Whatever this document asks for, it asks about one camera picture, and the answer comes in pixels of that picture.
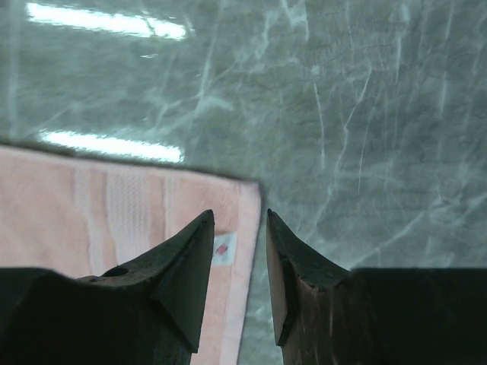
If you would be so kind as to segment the pink towel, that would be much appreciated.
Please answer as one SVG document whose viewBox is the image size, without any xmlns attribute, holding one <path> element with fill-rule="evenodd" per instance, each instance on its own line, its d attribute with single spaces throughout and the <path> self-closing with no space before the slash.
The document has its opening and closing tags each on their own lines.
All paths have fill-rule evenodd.
<svg viewBox="0 0 487 365">
<path fill-rule="evenodd" d="M 261 212 L 257 182 L 1 149 L 1 264 L 101 275 L 215 216 L 194 364 L 235 364 Z"/>
</svg>

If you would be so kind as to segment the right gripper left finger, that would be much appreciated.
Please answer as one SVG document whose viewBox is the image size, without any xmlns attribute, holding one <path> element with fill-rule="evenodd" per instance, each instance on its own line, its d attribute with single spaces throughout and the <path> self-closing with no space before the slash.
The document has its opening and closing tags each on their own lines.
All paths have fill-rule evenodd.
<svg viewBox="0 0 487 365">
<path fill-rule="evenodd" d="M 198 351 L 215 221 L 179 233 L 101 276 L 1 271 L 3 364 L 188 364 Z"/>
</svg>

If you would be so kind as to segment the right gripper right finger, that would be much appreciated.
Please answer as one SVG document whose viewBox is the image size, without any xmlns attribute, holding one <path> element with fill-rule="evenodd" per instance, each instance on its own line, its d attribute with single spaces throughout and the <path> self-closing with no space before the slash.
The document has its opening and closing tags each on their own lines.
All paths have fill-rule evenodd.
<svg viewBox="0 0 487 365">
<path fill-rule="evenodd" d="M 484 364 L 483 268 L 341 268 L 267 213 L 275 342 L 286 364 Z"/>
</svg>

